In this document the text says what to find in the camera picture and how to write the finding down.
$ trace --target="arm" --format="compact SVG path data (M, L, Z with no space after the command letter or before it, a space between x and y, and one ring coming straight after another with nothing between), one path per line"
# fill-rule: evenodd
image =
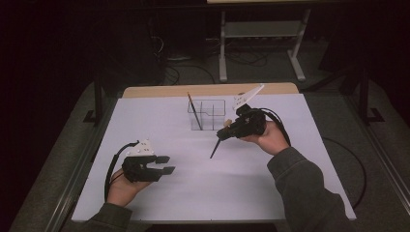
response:
M125 232L130 222L132 211L125 207L149 182L131 183L120 169L111 178L106 203L100 211L87 220L80 228L81 232Z
M289 147L275 123L267 122L260 136L242 139L274 156L268 168L292 231L354 231L340 196L325 189L320 168Z

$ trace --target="hand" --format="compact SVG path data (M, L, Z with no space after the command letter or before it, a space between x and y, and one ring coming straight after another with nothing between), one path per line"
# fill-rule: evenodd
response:
M240 139L256 143L263 151L272 156L289 147L277 124L272 121L266 122L266 128L262 135L253 134Z
M152 182L133 182L131 183L125 176L123 169L118 170L111 177L107 203L127 206L141 190L148 187Z

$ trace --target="cuff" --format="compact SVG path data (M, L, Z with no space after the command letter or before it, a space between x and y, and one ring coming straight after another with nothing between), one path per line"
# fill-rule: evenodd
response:
M296 163L306 160L295 148L288 147L275 155L268 162L268 169L275 180Z
M117 227L127 228L132 211L121 206L104 203L92 220L110 224Z

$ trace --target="white paper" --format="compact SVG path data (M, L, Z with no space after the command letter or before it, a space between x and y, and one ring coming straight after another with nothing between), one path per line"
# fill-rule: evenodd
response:
M226 100L234 96L201 97ZM284 123L292 146L323 171L325 186L340 194L349 218L356 218L324 147L303 95L260 95L251 107L274 110ZM73 220L87 220L103 204L103 185L112 157L124 145L149 138L157 156L169 156L171 175L139 193L127 207L132 220L149 223L209 221L272 221L284 219L281 197L267 168L271 156L237 138L220 143L216 130L191 130L188 98L120 99L78 204ZM225 120L237 116L228 106ZM126 152L114 170L121 167Z

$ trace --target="person's left hand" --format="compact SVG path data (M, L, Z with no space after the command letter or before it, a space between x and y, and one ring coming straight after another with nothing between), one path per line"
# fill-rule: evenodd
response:
M111 185L109 187L107 203L118 205L121 207L127 206L141 190L148 187L152 182L133 182L131 183L124 176L123 169L114 173L111 177Z

